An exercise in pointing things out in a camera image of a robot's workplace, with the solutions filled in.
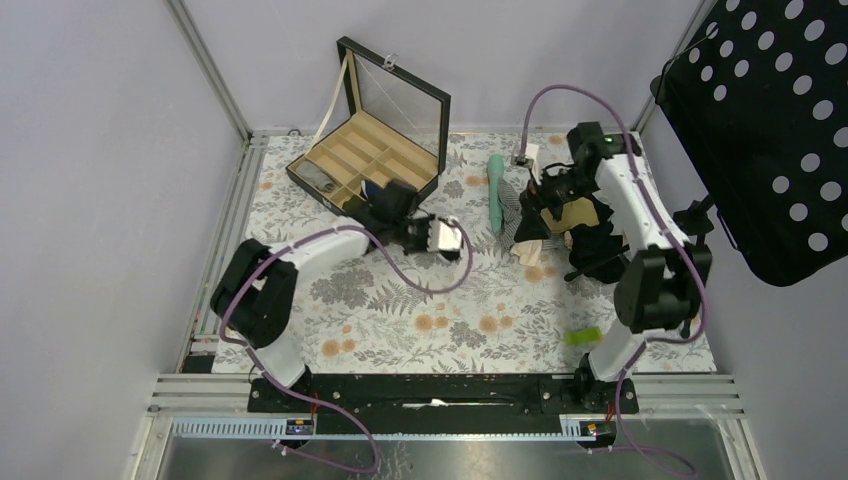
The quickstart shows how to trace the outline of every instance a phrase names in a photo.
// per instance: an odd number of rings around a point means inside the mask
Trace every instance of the box lid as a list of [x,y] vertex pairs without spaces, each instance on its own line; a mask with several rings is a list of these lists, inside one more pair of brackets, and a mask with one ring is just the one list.
[[348,59],[344,83],[350,114],[364,111],[439,162],[447,158],[450,95],[348,37],[337,42],[339,61]]

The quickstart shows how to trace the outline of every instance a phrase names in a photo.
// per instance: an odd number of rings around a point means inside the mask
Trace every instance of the floral tablecloth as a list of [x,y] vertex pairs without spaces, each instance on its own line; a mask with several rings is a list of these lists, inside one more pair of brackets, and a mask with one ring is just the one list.
[[[301,357],[316,373],[568,372],[594,344],[567,346],[568,331],[592,326],[606,331],[615,321],[614,285],[571,270],[564,248],[544,252],[535,267],[518,264],[489,229],[486,163],[505,158],[515,134],[452,134],[447,168],[439,188],[422,207],[459,218],[473,241],[474,266],[459,289],[428,297],[404,284],[379,253],[339,264],[299,286],[286,334],[296,338]],[[309,139],[273,137],[263,160],[246,238],[263,243],[296,239],[320,230],[335,216],[286,175],[285,166]],[[567,161],[561,135],[533,134],[543,155]],[[507,166],[505,178],[518,191],[526,170]],[[389,251],[404,273],[431,288],[453,283],[464,265],[445,265],[435,256],[404,257]],[[214,373],[247,373],[243,349],[219,343]],[[641,372],[714,371],[705,338],[683,346],[652,344],[636,365]]]

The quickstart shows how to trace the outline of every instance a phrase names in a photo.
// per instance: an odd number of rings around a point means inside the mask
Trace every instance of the white wall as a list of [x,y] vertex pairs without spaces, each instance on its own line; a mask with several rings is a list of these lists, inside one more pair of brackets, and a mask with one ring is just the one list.
[[[670,211],[703,197],[703,183],[661,112],[642,138]],[[844,478],[848,260],[791,287],[772,287],[748,270],[716,226],[707,240],[707,336],[720,368],[738,383],[768,478]]]
[[[518,126],[533,95],[552,83],[590,88],[635,120],[698,0],[186,3],[254,128],[318,125],[344,35],[397,53],[400,66],[450,93],[453,128],[481,128]],[[533,125],[607,118],[576,94],[548,95]]]
[[0,478],[118,478],[239,141],[162,1],[0,6]]

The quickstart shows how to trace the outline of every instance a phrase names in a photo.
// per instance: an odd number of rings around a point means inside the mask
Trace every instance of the beige cloth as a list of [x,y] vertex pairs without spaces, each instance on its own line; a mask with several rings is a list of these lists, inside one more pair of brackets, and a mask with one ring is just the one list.
[[542,254],[542,241],[528,240],[516,243],[509,252],[518,256],[518,263],[527,267],[535,267],[539,263],[539,256]]
[[594,227],[600,223],[595,206],[591,200],[585,197],[578,198],[573,202],[563,205],[562,219],[560,220],[554,220],[551,211],[547,208],[542,210],[542,220],[551,229],[551,233],[566,232],[580,224],[585,224],[587,227]]

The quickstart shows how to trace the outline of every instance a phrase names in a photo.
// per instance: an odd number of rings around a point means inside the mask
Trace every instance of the black polka dot panel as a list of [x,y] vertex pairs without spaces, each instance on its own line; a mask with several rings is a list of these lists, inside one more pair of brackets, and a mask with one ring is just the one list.
[[751,270],[848,255],[848,0],[719,0],[696,43],[652,93]]

